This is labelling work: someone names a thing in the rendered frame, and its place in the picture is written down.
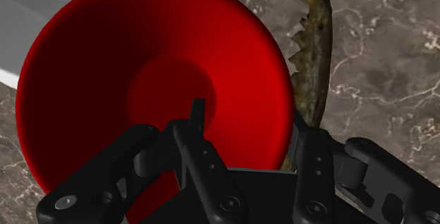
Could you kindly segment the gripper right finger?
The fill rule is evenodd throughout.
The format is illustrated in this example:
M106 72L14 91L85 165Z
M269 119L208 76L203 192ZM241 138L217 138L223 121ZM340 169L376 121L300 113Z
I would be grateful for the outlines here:
M440 187L370 139L337 142L294 115L294 224L440 224Z

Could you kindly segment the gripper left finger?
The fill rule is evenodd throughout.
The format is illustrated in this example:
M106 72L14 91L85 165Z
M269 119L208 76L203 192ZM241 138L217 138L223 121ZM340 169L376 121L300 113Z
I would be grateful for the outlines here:
M189 118L172 120L163 131L145 124L128 128L38 203L38 224L120 224L139 195L169 170L180 189L193 181L209 224L243 224L243 197L203 137L204 107L204 99L195 99Z

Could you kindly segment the red bowl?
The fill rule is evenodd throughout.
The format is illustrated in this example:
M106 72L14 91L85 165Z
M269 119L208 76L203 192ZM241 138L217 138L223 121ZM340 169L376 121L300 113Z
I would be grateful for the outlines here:
M72 0L42 29L16 95L18 137L46 197L38 224L209 224L180 190L174 137L196 98L203 137L242 194L215 206L243 224L293 224L281 173L293 127L282 53L238 0Z

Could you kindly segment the olive green spiky figure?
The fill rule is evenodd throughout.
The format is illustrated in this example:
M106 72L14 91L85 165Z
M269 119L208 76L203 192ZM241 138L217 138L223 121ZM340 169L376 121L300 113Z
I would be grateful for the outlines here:
M330 0L298 0L308 6L299 23L302 30L292 36L299 51L288 61L297 69L291 75L295 107L310 127L319 127L329 91L333 49L333 20Z

